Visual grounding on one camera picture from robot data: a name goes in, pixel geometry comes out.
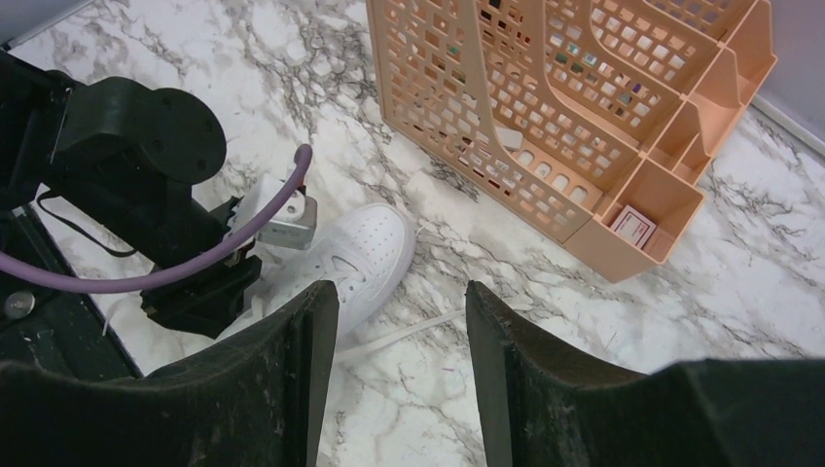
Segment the white sneaker shoe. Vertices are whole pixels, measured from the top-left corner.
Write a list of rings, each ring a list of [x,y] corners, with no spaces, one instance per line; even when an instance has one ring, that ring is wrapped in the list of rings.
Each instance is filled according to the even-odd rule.
[[[459,316],[431,318],[370,343],[350,346],[349,335],[392,298],[413,260],[413,220],[398,208],[373,203],[346,212],[283,266],[271,269],[253,287],[249,307],[218,339],[226,339],[274,314],[319,280],[335,284],[339,311],[335,360],[356,359]]]

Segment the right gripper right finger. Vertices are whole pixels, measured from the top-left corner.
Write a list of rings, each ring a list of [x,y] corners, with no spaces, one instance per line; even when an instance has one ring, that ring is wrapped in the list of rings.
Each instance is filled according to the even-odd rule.
[[[645,375],[466,289],[491,466],[820,466],[820,360],[700,360]]]

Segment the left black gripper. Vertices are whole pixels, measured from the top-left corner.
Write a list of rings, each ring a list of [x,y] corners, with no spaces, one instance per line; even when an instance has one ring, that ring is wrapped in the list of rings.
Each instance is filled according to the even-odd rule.
[[[166,329],[217,338],[243,313],[245,291],[259,279],[260,258],[242,247],[184,279],[140,293],[146,315]]]

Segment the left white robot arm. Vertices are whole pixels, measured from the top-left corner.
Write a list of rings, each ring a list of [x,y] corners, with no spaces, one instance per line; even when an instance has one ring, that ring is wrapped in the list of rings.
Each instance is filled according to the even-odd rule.
[[[187,266],[228,238],[237,198],[206,209],[195,185],[215,175],[225,133],[197,97],[124,77],[85,85],[1,56],[1,207],[46,186],[149,259]]]

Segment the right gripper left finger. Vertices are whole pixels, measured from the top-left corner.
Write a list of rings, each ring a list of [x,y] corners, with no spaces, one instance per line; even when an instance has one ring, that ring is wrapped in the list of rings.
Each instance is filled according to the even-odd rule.
[[[5,466],[312,466],[339,300],[312,283],[282,308],[143,378],[87,382],[1,366]]]

